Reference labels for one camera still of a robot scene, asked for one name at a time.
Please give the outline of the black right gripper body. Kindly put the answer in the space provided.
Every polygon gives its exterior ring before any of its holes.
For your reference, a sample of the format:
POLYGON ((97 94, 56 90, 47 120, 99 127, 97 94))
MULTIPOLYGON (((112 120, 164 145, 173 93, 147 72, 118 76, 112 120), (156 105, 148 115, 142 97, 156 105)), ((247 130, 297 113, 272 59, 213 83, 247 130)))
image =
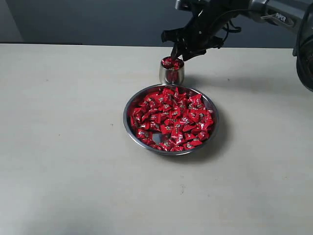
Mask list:
POLYGON ((163 42, 179 42, 184 50, 207 50, 220 48, 224 44, 216 33, 239 14, 249 11, 248 0, 195 0, 192 4, 192 18, 182 28, 165 30, 163 42))

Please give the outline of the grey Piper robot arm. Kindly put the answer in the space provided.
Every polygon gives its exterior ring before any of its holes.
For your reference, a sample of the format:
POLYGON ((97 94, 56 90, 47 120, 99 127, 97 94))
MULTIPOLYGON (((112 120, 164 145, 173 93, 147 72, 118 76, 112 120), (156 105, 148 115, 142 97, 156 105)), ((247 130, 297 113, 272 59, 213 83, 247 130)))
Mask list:
POLYGON ((171 57, 182 56, 187 61, 204 55, 207 49, 221 48, 224 39, 216 33, 239 33, 232 19, 243 15, 259 23, 284 27, 296 34, 293 56, 301 83, 313 89, 313 5, 299 0, 178 0, 175 8, 192 12, 192 18, 182 28, 165 30, 163 42, 174 43, 171 57))

